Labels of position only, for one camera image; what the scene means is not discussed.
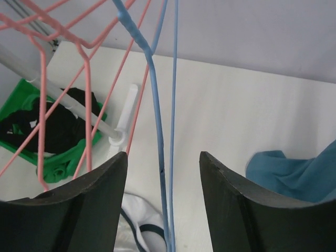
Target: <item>white table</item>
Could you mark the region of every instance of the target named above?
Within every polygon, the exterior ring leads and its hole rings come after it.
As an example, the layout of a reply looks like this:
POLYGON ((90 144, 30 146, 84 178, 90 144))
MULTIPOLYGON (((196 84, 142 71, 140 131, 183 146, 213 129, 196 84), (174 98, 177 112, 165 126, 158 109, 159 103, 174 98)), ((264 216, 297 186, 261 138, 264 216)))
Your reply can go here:
MULTIPOLYGON (((92 91, 99 101, 104 100, 123 54, 123 50, 101 48, 92 59, 92 91)), ((155 56, 154 62, 168 170, 172 58, 155 56)), ((62 42, 48 66, 48 78, 65 87, 81 64, 75 46, 62 42)), ((144 70, 144 55, 131 52, 109 103, 109 124, 115 126, 118 122, 129 84, 141 84, 144 70)), ((84 87, 84 79, 81 75, 75 86, 84 87)), ((335 138, 335 97, 336 85, 331 83, 179 59, 174 170, 177 251, 212 251, 198 165, 200 151, 210 152, 241 175, 257 151, 280 149, 292 158, 313 157, 335 138)), ((107 138, 94 147, 95 167, 108 158, 108 148, 107 138)), ((143 196, 161 209, 157 155, 148 79, 129 156, 125 190, 143 196)), ((8 154, 2 157, 3 163, 8 154)), ((33 197, 41 192, 35 168, 25 161, 17 162, 28 166, 25 170, 28 175, 18 174, 19 169, 24 169, 18 163, 10 167, 11 171, 0 178, 2 199, 18 195, 33 197), (11 186, 10 193, 4 193, 6 181, 6 186, 11 186)))

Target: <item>blue wire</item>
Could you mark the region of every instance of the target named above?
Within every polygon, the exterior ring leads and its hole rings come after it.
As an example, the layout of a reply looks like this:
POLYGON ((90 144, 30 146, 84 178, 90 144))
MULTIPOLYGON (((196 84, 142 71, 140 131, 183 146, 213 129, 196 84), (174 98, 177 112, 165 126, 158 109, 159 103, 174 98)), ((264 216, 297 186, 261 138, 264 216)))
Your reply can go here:
MULTIPOLYGON (((139 45, 139 47, 143 50, 151 77, 152 83, 152 94, 153 94, 153 103, 154 103, 154 113, 155 113, 155 123, 156 123, 156 134, 157 134, 157 150, 159 153, 159 171, 160 171, 160 188, 161 188, 161 202, 162 202, 162 214, 163 214, 163 230, 164 230, 164 238, 167 244, 167 252, 171 251, 171 242, 170 242, 170 233, 169 233, 169 224, 168 224, 168 211, 167 211, 167 195, 166 195, 166 181, 165 181, 165 170, 164 170, 164 153, 163 153, 163 132, 162 132, 162 122, 161 122, 161 113, 160 113, 160 101, 159 101, 159 91, 158 91, 158 83, 156 81, 156 73, 155 66, 152 59, 153 51, 151 50, 149 44, 146 39, 142 36, 141 32, 137 28, 136 24, 133 22, 131 16, 126 10, 124 4, 121 0, 112 0, 115 6, 118 9, 118 20, 125 27, 125 29, 130 33, 133 37, 134 41, 139 45)), ((154 51, 157 46, 157 42, 160 36, 160 32, 162 29, 164 11, 162 12, 162 16, 160 20, 162 20, 161 24, 158 25, 157 30, 155 32, 155 40, 154 43, 154 51)))
POLYGON ((175 227, 173 207, 173 179, 174 179, 174 135, 175 135, 175 97, 176 97, 176 65, 177 65, 177 31, 179 27, 179 0, 175 0, 174 17, 174 50, 173 50, 173 91, 172 91, 172 118, 170 132, 170 180, 169 180, 169 209, 172 252, 175 252, 175 227))
POLYGON ((168 2, 168 0, 164 0, 160 20, 159 20, 159 23, 157 25, 155 35, 154 35, 154 39, 153 39, 153 42, 152 42, 151 48, 152 48, 153 54, 155 53, 156 47, 157 47, 158 42, 159 42, 159 37, 160 37, 160 34, 161 34, 162 25, 163 25, 163 19, 164 19, 164 15, 165 15, 166 9, 167 9, 167 2, 168 2))

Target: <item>white plastic bar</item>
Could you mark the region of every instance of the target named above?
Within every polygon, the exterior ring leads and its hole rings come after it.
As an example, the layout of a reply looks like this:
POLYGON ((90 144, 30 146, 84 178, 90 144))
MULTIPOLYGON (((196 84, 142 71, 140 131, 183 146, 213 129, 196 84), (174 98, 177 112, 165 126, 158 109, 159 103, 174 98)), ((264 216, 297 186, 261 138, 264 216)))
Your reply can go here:
POLYGON ((135 105, 138 101, 138 94, 138 85, 131 84, 116 128, 116 130, 122 134, 122 137, 119 141, 109 138, 109 142, 111 144, 110 151, 114 153, 113 155, 117 154, 119 151, 122 151, 127 144, 128 133, 132 122, 135 105))
MULTIPOLYGON (((29 65, 21 60, 20 58, 16 57, 11 51, 7 50, 3 45, 0 44, 0 64, 3 64, 16 74, 20 75, 22 78, 29 81, 32 85, 36 88, 40 89, 41 82, 40 82, 40 73, 32 68, 29 65)), ((51 96, 53 99, 57 99, 62 94, 62 90, 59 89, 52 81, 47 80, 47 92, 48 95, 51 96)), ((77 100, 72 98, 69 95, 64 95, 61 99, 60 103, 69 109, 71 112, 75 113, 79 117, 85 120, 85 107, 80 104, 77 100)), ((98 117, 91 113, 91 123, 95 125, 97 122, 98 117)), ((110 138, 119 141, 122 138, 122 135, 110 127, 103 121, 100 121, 98 129, 103 132, 104 134, 108 135, 110 138)))

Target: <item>green basket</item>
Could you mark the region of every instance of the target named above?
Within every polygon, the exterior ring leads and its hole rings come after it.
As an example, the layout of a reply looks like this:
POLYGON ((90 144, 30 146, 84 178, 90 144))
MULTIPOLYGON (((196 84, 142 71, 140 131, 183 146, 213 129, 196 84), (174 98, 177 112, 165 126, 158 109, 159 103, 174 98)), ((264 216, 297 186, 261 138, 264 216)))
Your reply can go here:
MULTIPOLYGON (((9 114, 20 110, 28 109, 27 100, 39 97, 40 91, 35 88, 32 84, 24 79, 21 79, 14 91, 10 94, 9 98, 0 109, 0 120, 6 118, 9 114)), ((47 97, 48 101, 54 101, 51 97, 47 97)), ((104 113, 103 121, 105 121, 107 115, 104 113)), ((99 131, 95 133, 92 140, 92 145, 95 145, 102 135, 99 131)), ((17 148, 7 142, 0 141, 0 146, 6 148, 7 150, 15 153, 17 148)), ((78 144, 64 152, 62 154, 53 155, 51 157, 45 157, 44 160, 44 179, 47 183, 56 183, 62 179, 67 178, 75 173, 76 167, 79 163, 81 155, 85 149, 86 140, 82 139, 78 144)), ((24 158, 28 162, 37 165, 37 154, 22 150, 19 154, 20 157, 24 158)))

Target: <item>pink wire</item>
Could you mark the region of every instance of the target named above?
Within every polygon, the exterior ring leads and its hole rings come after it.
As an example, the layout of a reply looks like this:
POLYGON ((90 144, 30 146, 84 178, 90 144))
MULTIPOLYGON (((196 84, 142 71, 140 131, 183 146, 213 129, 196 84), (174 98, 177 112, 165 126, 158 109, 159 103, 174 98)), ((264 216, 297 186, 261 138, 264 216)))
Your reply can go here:
MULTIPOLYGON (((61 1, 58 1, 52 5, 50 5, 48 8, 46 8, 44 11, 46 13, 49 13, 51 11, 53 11, 54 9, 56 9, 57 7, 61 6, 62 4, 68 2, 70 0, 61 0, 61 1)), ((26 18, 23 18, 23 19, 20 19, 17 24, 19 25, 24 25, 24 24, 28 24, 29 22, 33 21, 33 20, 36 20, 38 18, 38 15, 35 14, 35 15, 31 15, 29 17, 26 17, 26 18)), ((4 24, 4 25, 0 25, 0 30, 4 30, 4 29, 7 29, 7 28, 11 28, 11 26, 9 26, 8 24, 4 24)))
POLYGON ((29 40, 40 51, 41 57, 41 87, 40 87, 40 112, 39 112, 39 124, 40 131, 38 132, 38 154, 37 154, 37 178, 46 192, 48 185, 43 178, 43 162, 44 162, 44 144, 46 135, 46 107, 47 107, 47 59, 46 52, 43 47, 32 37, 29 36, 29 40))
POLYGON ((90 59, 87 54, 83 51, 80 44, 76 44, 78 52, 84 59, 85 66, 85 77, 86 77, 86 88, 85 88, 85 138, 86 138, 86 149, 88 150, 88 162, 87 169, 88 172, 92 170, 92 138, 91 138, 91 111, 92 111, 92 101, 91 101, 91 69, 90 69, 90 59))
MULTIPOLYGON (((134 3, 134 1, 130 2, 130 4, 125 5, 126 9, 129 9, 132 4, 134 3)), ((115 18, 109 25, 109 27, 111 27, 111 29, 117 24, 118 19, 115 18)), ((97 50, 99 49, 99 47, 101 46, 101 44, 104 42, 104 40, 106 39, 108 33, 105 34, 105 36, 102 38, 102 40, 95 46, 95 48, 93 49, 92 53, 90 54, 90 59, 96 54, 97 50)), ((70 84, 65 88, 65 90, 62 92, 62 94, 56 99, 56 101, 54 102, 54 104, 51 106, 51 108, 48 110, 48 112, 45 115, 46 120, 48 119, 48 117, 51 115, 51 113, 55 110, 56 106, 60 103, 61 99, 63 98, 63 96, 69 91, 69 89, 71 88, 71 86, 75 83, 75 81, 77 80, 77 78, 79 77, 79 75, 81 74, 81 72, 84 70, 85 66, 83 65, 77 72, 77 74, 75 75, 75 77, 73 78, 73 80, 70 82, 70 84)), ((32 132, 29 134, 29 136, 25 139, 25 141, 21 144, 21 146, 16 150, 16 152, 14 153, 14 155, 11 157, 11 159, 7 162, 7 164, 3 167, 3 169, 0 171, 0 176, 2 176, 4 174, 4 172, 8 169, 8 167, 12 164, 12 162, 14 161, 14 159, 21 153, 21 151, 26 147, 26 145, 29 143, 29 141, 34 137, 34 135, 37 133, 37 131, 40 129, 40 123, 38 123, 36 125, 36 127, 32 130, 32 132)))
MULTIPOLYGON (((85 46, 86 48, 92 48, 94 47, 97 43, 99 43, 99 41, 105 36, 105 34, 108 34, 109 31, 112 29, 111 25, 108 25, 103 32, 93 40, 93 42, 89 43, 87 41, 85 41, 82 38, 77 37, 75 34, 71 33, 68 28, 71 25, 76 24, 77 22, 79 22, 80 20, 82 20, 85 16, 80 15, 77 18, 75 18, 72 22, 70 22, 67 26, 63 26, 59 21, 57 21, 54 18, 51 18, 43 9, 39 8, 35 3, 33 3, 31 0, 21 0, 27 7, 29 7, 31 10, 33 10, 36 14, 38 14, 39 18, 46 24, 50 25, 52 28, 54 28, 57 32, 54 34, 51 34, 49 36, 44 36, 40 33, 38 33, 37 31, 33 31, 30 30, 29 28, 18 24, 17 22, 11 20, 10 18, 6 17, 4 14, 0 14, 0 20, 2 20, 7 26, 10 26, 26 35, 32 35, 35 37, 38 37, 44 41, 50 41, 53 40, 55 38, 57 38, 58 36, 62 35, 63 37, 65 37, 66 39, 68 39, 69 41, 73 42, 74 44, 80 43, 81 45, 85 46)), ((135 2, 135 0, 127 0, 125 3, 125 7, 126 9, 128 9, 133 3, 135 2)), ((86 13, 90 13, 93 10, 95 10, 96 8, 98 8, 98 6, 100 6, 102 3, 96 3, 94 5, 92 5, 88 10, 86 10, 86 13)))
MULTIPOLYGON (((143 12, 142 12, 142 14, 141 14, 140 20, 139 20, 139 22, 138 22, 138 28, 140 28, 140 26, 141 26, 141 24, 142 24, 142 21, 143 21, 145 15, 146 15, 146 12, 147 12, 147 10, 148 10, 148 7, 149 7, 150 3, 151 3, 151 0, 148 0, 147 3, 146 3, 146 6, 145 6, 145 8, 144 8, 144 10, 143 10, 143 12)), ((124 54, 124 57, 123 57, 123 59, 122 59, 122 61, 121 61, 121 64, 120 64, 119 69, 118 69, 118 71, 117 71, 117 74, 116 74, 115 77, 114 77, 114 80, 113 80, 112 86, 111 86, 111 88, 110 88, 110 91, 109 91, 109 93, 108 93, 108 95, 107 95, 107 97, 106 97, 106 99, 105 99, 105 102, 104 102, 104 104, 103 104, 103 107, 102 107, 102 109, 101 109, 101 111, 100 111, 100 113, 99 113, 98 120, 97 120, 96 124, 95 124, 94 127, 93 127, 93 130, 92 130, 92 133, 91 133, 91 137, 92 137, 92 138, 94 137, 94 134, 95 134, 96 131, 97 131, 98 124, 99 124, 99 122, 100 122, 100 120, 101 120, 101 118, 102 118, 102 116, 103 116, 103 114, 104 114, 104 111, 105 111, 105 109, 106 109, 106 107, 107 107, 107 104, 108 104, 108 102, 109 102, 109 99, 110 99, 110 97, 111 97, 111 95, 112 95, 112 92, 113 92, 113 90, 114 90, 114 87, 115 87, 115 85, 116 85, 116 83, 117 83, 117 81, 118 81, 118 78, 119 78, 119 76, 120 76, 121 70, 122 70, 122 68, 123 68, 123 66, 124 66, 124 64, 125 64, 125 62, 126 62, 126 59, 127 59, 128 55, 129 55, 129 52, 130 52, 130 50, 131 50, 131 48, 132 48, 133 43, 134 43, 134 39, 132 39, 131 42, 130 42, 130 44, 128 45, 128 48, 127 48, 127 50, 126 50, 126 52, 125 52, 125 54, 124 54)), ((85 159, 86 155, 88 155, 88 154, 87 154, 88 151, 89 151, 89 149, 87 149, 87 147, 86 147, 86 148, 84 149, 84 152, 83 152, 83 154, 82 154, 82 157, 80 158, 80 161, 79 161, 79 163, 78 163, 78 166, 77 166, 77 168, 76 168, 76 171, 75 171, 75 173, 74 173, 74 175, 73 175, 73 177, 72 177, 73 180, 74 180, 75 178, 77 178, 77 176, 78 176, 78 174, 79 174, 79 172, 80 172, 80 168, 81 168, 81 166, 82 166, 82 164, 83 164, 83 162, 84 162, 84 159, 85 159)))
MULTIPOLYGON (((158 28, 158 25, 159 25, 159 21, 160 21, 160 16, 162 14, 163 5, 164 5, 164 0, 162 0, 162 3, 161 3, 160 14, 159 14, 159 17, 158 17, 157 22, 156 22, 156 29, 158 28)), ((135 126, 137 124, 136 121, 138 119, 140 105, 141 105, 141 101, 142 101, 142 96, 143 96, 143 92, 145 90, 145 85, 146 85, 146 81, 147 81, 148 71, 149 71, 149 68, 148 68, 148 65, 147 65, 146 66, 146 70, 145 70, 145 74, 144 74, 143 80, 142 80, 142 85, 141 85, 139 99, 138 99, 138 102, 136 104, 136 109, 135 109, 135 112, 134 112, 134 117, 133 117, 132 127, 131 127, 131 131, 130 131, 130 136, 129 136, 128 143, 127 143, 127 148, 126 148, 127 155, 130 154, 130 149, 131 149, 131 145, 132 145, 132 141, 133 141, 135 126)))

